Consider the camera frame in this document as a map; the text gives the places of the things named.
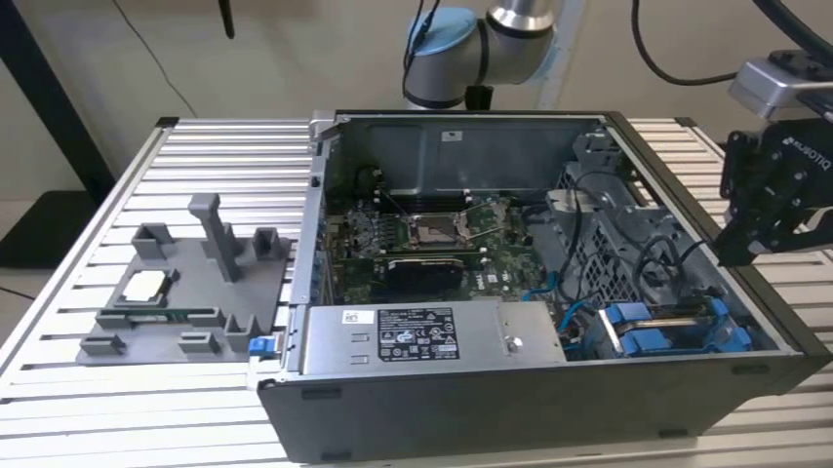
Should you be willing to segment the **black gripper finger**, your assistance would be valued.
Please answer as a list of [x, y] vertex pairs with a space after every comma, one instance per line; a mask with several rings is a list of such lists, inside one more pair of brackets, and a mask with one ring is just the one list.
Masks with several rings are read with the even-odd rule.
[[725, 226], [712, 243], [720, 266], [752, 264], [757, 254], [750, 244], [766, 230], [762, 184], [768, 159], [761, 156], [761, 143], [762, 132], [733, 131], [726, 140], [720, 196], [729, 201], [729, 208]]
[[774, 240], [782, 237], [786, 227], [796, 227], [790, 220], [798, 212], [798, 208], [793, 206], [794, 199], [802, 197], [810, 173], [808, 157], [794, 148], [778, 150], [770, 147], [769, 152], [761, 150], [761, 156], [768, 159], [768, 177], [762, 184], [766, 230], [750, 244], [750, 251], [757, 255], [772, 247]]

